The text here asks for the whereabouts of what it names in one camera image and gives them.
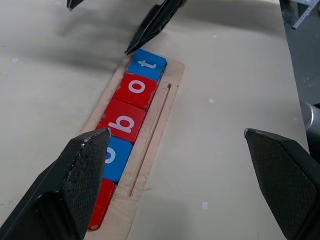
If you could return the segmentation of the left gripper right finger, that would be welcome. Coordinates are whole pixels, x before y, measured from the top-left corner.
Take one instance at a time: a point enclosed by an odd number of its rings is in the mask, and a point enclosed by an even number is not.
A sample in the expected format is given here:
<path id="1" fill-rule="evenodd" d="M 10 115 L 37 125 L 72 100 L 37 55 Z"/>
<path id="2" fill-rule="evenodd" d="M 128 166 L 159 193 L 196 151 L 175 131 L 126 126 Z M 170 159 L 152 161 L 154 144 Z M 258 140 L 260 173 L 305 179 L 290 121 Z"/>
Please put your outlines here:
<path id="1" fill-rule="evenodd" d="M 320 240 L 320 163 L 295 140 L 244 131 L 260 191 L 287 240 Z"/>

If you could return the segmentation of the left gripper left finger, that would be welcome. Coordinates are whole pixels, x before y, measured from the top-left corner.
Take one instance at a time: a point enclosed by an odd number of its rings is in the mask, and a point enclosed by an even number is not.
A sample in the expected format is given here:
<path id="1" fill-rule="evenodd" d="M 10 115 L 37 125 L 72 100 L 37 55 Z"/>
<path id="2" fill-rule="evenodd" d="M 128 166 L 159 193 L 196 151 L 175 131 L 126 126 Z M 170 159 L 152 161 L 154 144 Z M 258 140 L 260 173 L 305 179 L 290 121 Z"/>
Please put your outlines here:
<path id="1" fill-rule="evenodd" d="M 0 240 L 84 240 L 110 138 L 101 128 L 71 139 L 0 227 Z"/>

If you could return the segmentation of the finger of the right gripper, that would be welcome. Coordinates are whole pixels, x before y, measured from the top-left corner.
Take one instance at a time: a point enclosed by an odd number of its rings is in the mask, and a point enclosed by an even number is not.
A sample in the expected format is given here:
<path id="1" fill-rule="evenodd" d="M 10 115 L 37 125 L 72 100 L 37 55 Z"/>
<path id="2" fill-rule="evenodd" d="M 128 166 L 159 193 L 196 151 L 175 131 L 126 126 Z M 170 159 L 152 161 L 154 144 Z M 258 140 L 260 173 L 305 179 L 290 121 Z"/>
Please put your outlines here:
<path id="1" fill-rule="evenodd" d="M 66 6 L 69 11 L 81 4 L 84 0 L 67 0 Z"/>
<path id="2" fill-rule="evenodd" d="M 186 2 L 187 0 L 164 0 L 162 4 L 155 4 L 140 23 L 124 53 L 130 55 L 156 37 Z"/>

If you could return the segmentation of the blue letter tile t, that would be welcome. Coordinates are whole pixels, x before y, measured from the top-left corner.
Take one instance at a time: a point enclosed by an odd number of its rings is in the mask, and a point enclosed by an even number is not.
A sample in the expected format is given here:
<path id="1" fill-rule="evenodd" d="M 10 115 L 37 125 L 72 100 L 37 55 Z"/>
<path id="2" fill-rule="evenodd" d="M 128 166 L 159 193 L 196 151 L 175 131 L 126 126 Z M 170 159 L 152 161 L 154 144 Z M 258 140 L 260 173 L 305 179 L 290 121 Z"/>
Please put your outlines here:
<path id="1" fill-rule="evenodd" d="M 128 72 L 158 82 L 165 68 L 167 60 L 143 49 L 138 49 L 132 57 Z"/>

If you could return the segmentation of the red letter tile o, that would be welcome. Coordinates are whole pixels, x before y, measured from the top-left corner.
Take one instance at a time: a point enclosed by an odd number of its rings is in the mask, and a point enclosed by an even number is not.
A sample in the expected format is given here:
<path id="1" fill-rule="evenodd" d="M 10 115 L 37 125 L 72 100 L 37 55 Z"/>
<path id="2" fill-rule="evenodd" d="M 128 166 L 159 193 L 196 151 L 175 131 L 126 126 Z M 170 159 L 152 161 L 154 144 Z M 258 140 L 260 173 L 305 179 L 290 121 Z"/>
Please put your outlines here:
<path id="1" fill-rule="evenodd" d="M 157 87 L 158 83 L 155 80 L 127 72 L 113 94 L 113 98 L 147 111 Z"/>

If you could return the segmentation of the red letter tile b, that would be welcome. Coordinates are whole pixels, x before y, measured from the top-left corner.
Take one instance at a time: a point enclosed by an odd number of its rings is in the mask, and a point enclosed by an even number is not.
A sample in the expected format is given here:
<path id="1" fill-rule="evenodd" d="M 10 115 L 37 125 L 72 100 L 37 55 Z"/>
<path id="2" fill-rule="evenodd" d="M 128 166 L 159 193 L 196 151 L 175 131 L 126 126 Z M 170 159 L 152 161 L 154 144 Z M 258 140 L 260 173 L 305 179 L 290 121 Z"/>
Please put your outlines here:
<path id="1" fill-rule="evenodd" d="M 146 111 L 121 100 L 112 99 L 96 129 L 109 128 L 111 135 L 134 143 L 146 116 Z"/>

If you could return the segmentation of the red letter tile r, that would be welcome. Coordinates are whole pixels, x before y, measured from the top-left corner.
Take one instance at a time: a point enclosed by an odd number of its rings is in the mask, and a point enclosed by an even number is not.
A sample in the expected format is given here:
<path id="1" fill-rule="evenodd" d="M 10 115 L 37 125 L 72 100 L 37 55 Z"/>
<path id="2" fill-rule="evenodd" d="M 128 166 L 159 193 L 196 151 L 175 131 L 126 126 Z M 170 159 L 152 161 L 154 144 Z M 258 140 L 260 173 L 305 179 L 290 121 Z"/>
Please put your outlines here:
<path id="1" fill-rule="evenodd" d="M 115 183 L 111 180 L 103 178 L 101 181 L 100 191 L 95 202 L 93 213 L 88 225 L 89 230 L 97 230 L 100 228 L 106 215 L 111 199 L 115 191 Z"/>

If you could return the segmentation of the blue letter tile o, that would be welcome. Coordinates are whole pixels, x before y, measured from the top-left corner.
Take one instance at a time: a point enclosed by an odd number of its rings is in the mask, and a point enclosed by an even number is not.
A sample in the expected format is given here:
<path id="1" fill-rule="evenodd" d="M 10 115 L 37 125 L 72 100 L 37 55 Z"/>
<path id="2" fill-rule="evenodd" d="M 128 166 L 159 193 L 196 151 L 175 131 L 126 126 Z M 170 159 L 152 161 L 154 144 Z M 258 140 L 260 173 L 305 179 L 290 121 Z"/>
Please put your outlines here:
<path id="1" fill-rule="evenodd" d="M 131 150 L 132 144 L 129 141 L 112 136 L 107 147 L 102 177 L 117 184 L 123 174 Z"/>

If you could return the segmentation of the silver robot body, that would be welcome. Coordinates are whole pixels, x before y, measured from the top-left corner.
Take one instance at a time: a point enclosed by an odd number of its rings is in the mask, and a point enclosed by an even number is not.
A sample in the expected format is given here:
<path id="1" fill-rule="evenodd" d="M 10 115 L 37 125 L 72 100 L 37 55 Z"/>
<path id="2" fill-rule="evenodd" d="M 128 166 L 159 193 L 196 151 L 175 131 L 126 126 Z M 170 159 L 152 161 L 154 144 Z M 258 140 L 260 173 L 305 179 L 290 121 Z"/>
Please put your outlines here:
<path id="1" fill-rule="evenodd" d="M 320 135 L 320 109 L 305 101 L 299 103 L 305 131 L 309 134 Z"/>

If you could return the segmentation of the wooden letter tray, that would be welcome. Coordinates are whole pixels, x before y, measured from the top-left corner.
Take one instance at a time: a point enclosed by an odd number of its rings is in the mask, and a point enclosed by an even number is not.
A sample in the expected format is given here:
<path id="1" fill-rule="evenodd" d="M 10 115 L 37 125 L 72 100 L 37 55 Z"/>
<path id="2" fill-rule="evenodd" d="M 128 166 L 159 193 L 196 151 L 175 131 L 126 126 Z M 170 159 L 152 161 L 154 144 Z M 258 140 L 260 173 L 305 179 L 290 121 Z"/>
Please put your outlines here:
<path id="1" fill-rule="evenodd" d="M 105 217 L 100 226 L 87 231 L 84 240 L 128 238 L 185 71 L 182 62 L 172 58 L 166 61 L 166 68 Z"/>

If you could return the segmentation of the white perforated metal bar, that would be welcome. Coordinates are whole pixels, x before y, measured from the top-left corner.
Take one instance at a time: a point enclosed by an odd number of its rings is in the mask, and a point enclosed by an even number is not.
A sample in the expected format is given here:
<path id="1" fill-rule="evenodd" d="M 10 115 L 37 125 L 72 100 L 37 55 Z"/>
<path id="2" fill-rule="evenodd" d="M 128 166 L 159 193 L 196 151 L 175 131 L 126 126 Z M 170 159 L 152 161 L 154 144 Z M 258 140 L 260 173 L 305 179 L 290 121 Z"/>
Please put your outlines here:
<path id="1" fill-rule="evenodd" d="M 307 6 L 307 9 L 303 12 L 303 14 L 298 18 L 298 20 L 292 26 L 292 28 L 296 30 L 304 21 L 304 19 L 307 16 L 309 16 L 310 12 L 316 7 L 316 5 L 320 0 L 290 0 L 290 1 Z"/>

